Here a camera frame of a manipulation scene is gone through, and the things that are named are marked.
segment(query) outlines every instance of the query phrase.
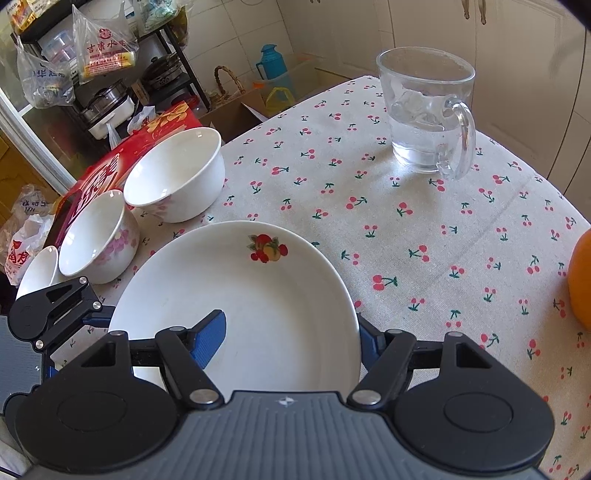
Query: red box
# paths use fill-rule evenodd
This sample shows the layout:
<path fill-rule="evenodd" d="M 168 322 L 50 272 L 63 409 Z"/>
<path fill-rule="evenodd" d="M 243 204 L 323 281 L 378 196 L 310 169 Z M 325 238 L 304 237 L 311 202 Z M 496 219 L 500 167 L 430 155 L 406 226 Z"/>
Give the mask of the red box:
<path fill-rule="evenodd" d="M 176 133 L 201 126 L 187 104 L 181 102 L 123 140 L 89 167 L 62 199 L 45 245 L 59 247 L 68 227 L 95 197 L 107 190 L 122 190 L 131 168 L 150 149 Z"/>

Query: small white bowl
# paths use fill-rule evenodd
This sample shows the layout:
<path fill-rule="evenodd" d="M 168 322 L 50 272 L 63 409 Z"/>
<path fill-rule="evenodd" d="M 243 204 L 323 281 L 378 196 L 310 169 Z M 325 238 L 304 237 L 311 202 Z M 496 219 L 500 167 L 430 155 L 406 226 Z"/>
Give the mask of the small white bowl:
<path fill-rule="evenodd" d="M 121 275 L 134 258 L 139 226 L 120 190 L 92 200 L 74 220 L 61 245 L 59 266 L 66 277 L 108 283 Z"/>
<path fill-rule="evenodd" d="M 54 246 L 45 247 L 29 264 L 18 287 L 17 298 L 61 283 L 65 277 L 57 267 L 58 253 Z"/>

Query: thermos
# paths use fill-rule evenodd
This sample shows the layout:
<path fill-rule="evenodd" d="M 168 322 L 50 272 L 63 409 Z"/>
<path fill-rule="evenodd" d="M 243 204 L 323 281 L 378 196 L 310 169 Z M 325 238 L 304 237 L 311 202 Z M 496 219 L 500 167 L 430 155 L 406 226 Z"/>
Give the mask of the thermos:
<path fill-rule="evenodd" d="M 262 58 L 259 63 L 256 64 L 256 69 L 258 70 L 261 78 L 263 80 L 272 80 L 279 75 L 284 74 L 287 72 L 287 67 L 285 66 L 285 61 L 283 60 L 283 55 L 275 50 L 277 45 L 267 44 L 264 45 L 261 49 Z M 265 70 L 265 76 L 261 73 L 261 68 L 259 65 L 262 65 L 263 69 Z"/>

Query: metal screw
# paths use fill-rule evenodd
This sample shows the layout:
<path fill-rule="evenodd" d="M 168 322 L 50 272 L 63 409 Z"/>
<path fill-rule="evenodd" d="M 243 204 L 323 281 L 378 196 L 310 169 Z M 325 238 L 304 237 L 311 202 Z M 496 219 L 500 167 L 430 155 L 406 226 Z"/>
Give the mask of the metal screw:
<path fill-rule="evenodd" d="M 382 395 L 373 390 L 357 390 L 353 393 L 353 400 L 359 405 L 375 405 L 382 399 Z"/>
<path fill-rule="evenodd" d="M 210 390 L 209 388 L 199 388 L 199 390 L 193 390 L 189 398 L 192 402 L 209 405 L 215 402 L 220 396 L 216 391 Z"/>

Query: white bowl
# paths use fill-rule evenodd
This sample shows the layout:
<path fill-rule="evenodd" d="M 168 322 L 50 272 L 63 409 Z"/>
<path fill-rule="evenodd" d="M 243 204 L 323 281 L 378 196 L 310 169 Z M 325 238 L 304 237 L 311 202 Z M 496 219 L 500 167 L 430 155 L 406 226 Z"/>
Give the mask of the white bowl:
<path fill-rule="evenodd" d="M 66 277 L 108 283 L 121 275 L 139 243 L 138 222 L 120 190 L 92 200 L 70 225 L 60 250 L 60 271 Z"/>
<path fill-rule="evenodd" d="M 125 201 L 168 223 L 203 213 L 222 191 L 222 137 L 213 128 L 184 130 L 156 145 L 125 181 Z"/>
<path fill-rule="evenodd" d="M 18 287 L 17 298 L 61 283 L 65 277 L 57 267 L 58 253 L 54 246 L 45 247 L 29 264 Z"/>

